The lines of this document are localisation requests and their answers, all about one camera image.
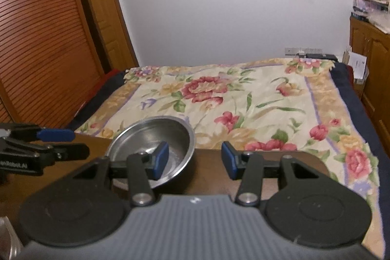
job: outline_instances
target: round black disc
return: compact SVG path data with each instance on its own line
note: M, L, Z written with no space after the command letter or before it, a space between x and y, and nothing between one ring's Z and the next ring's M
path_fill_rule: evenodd
M364 199L336 182L297 180L268 200L265 213L283 237L315 248L361 242L371 223Z
M124 218L124 205L108 189L70 185L56 194L33 196L19 214L33 240L55 247L75 247L112 233Z

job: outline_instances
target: paper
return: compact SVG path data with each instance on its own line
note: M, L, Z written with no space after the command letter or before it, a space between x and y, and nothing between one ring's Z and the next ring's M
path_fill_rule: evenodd
M348 65L353 68L353 77L358 80L362 80L364 77L364 70L367 61L367 57L354 52L349 52L350 60Z

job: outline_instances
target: brown tabletop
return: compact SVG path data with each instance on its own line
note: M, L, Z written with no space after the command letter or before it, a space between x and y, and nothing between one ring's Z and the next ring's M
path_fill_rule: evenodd
M110 139L77 135L74 142L85 143L90 148L90 156L83 161L57 162L44 169L42 176L14 175L8 176L8 182L0 185L0 217L8 216L12 223L16 221L20 204L31 194L79 168L87 161L104 155ZM291 152L294 157L307 165L328 175L324 163L317 157L305 152ZM275 152L266 154L266 160L279 160L285 154ZM232 181L222 164L220 151L196 149L189 166L169 184L156 190L157 194L228 194L235 196L240 181ZM265 179L263 182L262 198L267 199L277 191L276 179ZM120 196L126 194L116 190Z

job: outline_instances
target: floral bedspread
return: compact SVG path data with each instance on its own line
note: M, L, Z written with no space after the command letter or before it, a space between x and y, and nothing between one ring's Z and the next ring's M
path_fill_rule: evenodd
M373 218L363 244L382 258L378 159L352 124L333 67L328 60L270 59L134 68L77 132L114 138L143 118L172 115L191 124L198 148L219 149L228 140L236 149L307 151L369 203Z

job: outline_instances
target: wooden wardrobe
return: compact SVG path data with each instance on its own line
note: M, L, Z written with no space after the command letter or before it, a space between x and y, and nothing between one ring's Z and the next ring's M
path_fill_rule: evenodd
M65 126L103 74L80 0L0 0L0 122Z

